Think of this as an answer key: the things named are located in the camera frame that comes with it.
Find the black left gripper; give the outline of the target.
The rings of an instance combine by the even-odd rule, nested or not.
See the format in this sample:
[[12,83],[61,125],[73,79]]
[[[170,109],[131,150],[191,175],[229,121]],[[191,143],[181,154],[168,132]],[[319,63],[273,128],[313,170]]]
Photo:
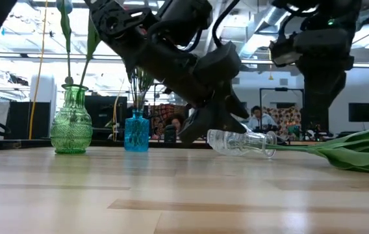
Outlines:
[[[199,59],[191,54],[186,54],[185,58],[180,53],[168,55],[161,46],[145,45],[142,51],[125,57],[124,62],[128,72],[135,67],[142,68],[195,107],[202,107],[206,101],[214,98],[223,101],[228,95],[225,98],[227,111],[243,119],[249,118],[243,103],[230,91],[231,80],[205,84],[194,76],[194,67]],[[180,140],[193,143],[211,129],[245,133],[246,128],[227,111],[208,107],[195,110],[184,121],[178,133]]]

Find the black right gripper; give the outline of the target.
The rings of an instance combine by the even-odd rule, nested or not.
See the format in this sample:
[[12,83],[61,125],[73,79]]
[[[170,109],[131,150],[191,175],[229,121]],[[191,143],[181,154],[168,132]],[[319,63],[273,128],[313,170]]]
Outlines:
[[[301,56],[296,67],[303,75],[306,107],[319,107],[321,100],[330,107],[346,85],[346,72],[351,70],[354,57],[350,55],[351,38],[344,29],[304,31],[296,36],[296,52]],[[318,70],[334,68],[343,71],[325,82],[320,94],[322,74]]]

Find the clear glass vase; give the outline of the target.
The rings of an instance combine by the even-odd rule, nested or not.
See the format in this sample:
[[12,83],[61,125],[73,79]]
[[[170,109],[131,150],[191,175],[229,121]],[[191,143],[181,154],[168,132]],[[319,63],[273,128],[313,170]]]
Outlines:
[[207,142],[218,153],[229,156],[242,156],[248,153],[262,153],[266,158],[272,158],[277,145],[277,135],[268,133],[254,133],[247,130],[245,133],[234,133],[216,129],[208,130]]

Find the blue white artificial tulip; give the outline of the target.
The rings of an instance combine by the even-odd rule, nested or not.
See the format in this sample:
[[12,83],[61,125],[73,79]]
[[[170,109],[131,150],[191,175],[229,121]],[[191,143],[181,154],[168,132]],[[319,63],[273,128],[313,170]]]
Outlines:
[[99,38],[99,34],[96,31],[95,25],[92,20],[92,15],[90,14],[88,17],[88,38],[87,38],[87,47],[86,47],[86,62],[83,69],[83,74],[81,75],[80,86],[83,86],[84,78],[86,76],[86,71],[90,61],[93,58],[93,54],[99,45],[101,39]]
[[73,78],[71,76],[71,61],[70,61],[70,53],[71,53],[71,27],[70,27],[70,18],[69,14],[73,10],[73,4],[71,0],[56,0],[56,7],[60,12],[60,26],[62,29],[62,33],[65,37],[66,41],[66,54],[67,54],[67,68],[68,75],[65,78],[65,83],[67,85],[73,84]]

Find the green glass vase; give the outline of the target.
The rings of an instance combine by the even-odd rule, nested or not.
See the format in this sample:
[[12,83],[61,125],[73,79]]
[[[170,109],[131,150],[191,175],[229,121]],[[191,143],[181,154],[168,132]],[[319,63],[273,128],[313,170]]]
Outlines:
[[85,108],[87,87],[64,84],[64,104],[56,114],[50,132],[57,154],[82,154],[92,141],[92,119]]

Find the blue glass vase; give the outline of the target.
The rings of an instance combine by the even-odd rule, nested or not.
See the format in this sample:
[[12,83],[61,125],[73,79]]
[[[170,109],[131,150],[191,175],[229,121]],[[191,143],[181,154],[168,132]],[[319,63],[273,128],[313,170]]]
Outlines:
[[124,148],[127,151],[148,151],[149,131],[149,120],[143,117],[143,111],[133,110],[133,116],[125,120]]

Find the black partition panel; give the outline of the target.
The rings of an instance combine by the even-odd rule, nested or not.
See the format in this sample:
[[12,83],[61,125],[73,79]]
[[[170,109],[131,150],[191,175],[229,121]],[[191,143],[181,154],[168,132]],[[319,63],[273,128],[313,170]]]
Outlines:
[[329,109],[325,108],[302,108],[301,124],[305,129],[319,131],[329,130]]
[[[10,129],[4,139],[27,140],[29,138],[29,122],[32,103],[10,102],[6,126]],[[49,137],[50,103],[36,102],[32,125],[32,139]]]

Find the person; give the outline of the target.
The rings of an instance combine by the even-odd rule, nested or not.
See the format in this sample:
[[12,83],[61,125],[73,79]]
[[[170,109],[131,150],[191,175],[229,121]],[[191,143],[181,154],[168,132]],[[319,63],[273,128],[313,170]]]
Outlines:
[[269,115],[262,113],[259,106],[251,109],[251,118],[248,121],[248,128],[254,132],[276,131],[278,126],[275,120]]
[[175,127],[176,136],[178,136],[179,132],[182,129],[184,124],[185,117],[182,114],[175,113],[172,114],[167,120],[166,125],[172,125]]

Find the floral cloth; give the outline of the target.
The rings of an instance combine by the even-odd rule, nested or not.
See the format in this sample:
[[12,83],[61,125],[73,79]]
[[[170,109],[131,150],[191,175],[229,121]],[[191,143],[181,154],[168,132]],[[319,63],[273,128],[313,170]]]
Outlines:
[[269,108],[267,112],[275,120],[280,135],[301,129],[301,113],[297,107]]

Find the red patterned tapestry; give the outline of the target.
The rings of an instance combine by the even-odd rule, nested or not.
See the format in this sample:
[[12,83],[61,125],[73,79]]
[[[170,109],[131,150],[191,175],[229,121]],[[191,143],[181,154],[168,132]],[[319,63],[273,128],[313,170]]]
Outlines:
[[165,125],[173,115],[179,115],[184,118],[186,116],[185,107],[173,104],[160,104],[150,107],[150,122],[153,127],[159,124]]

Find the black frame stand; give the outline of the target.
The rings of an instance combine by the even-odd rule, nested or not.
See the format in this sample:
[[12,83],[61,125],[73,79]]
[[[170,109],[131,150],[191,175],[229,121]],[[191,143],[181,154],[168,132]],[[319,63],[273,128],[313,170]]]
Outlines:
[[277,108],[279,103],[291,103],[293,106],[304,106],[304,89],[301,88],[260,88],[259,107]]

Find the black wall monitor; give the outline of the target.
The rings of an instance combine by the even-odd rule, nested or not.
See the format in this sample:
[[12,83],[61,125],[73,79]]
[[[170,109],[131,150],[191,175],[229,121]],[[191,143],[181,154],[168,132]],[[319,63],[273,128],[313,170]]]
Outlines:
[[350,122],[369,122],[369,103],[349,103]]

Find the silver ventilation duct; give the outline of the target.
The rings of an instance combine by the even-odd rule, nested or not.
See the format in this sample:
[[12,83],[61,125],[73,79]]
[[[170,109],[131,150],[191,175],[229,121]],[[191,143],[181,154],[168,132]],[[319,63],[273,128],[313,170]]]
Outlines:
[[268,47],[271,40],[275,40],[285,11],[274,6],[268,6],[254,15],[246,27],[246,43],[239,55],[242,59],[250,59],[260,47]]

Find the black table frame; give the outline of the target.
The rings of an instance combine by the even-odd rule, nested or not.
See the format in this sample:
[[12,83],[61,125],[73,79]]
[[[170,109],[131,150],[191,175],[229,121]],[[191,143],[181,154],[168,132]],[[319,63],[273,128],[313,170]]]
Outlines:
[[[50,140],[0,140],[0,150],[14,150],[25,148],[46,148],[51,147]],[[109,140],[93,140],[90,146],[96,147],[123,147],[123,142],[113,142]],[[174,148],[174,149],[197,149],[210,150],[211,147],[206,143],[183,144],[181,142],[165,143],[165,142],[150,142],[150,148]]]

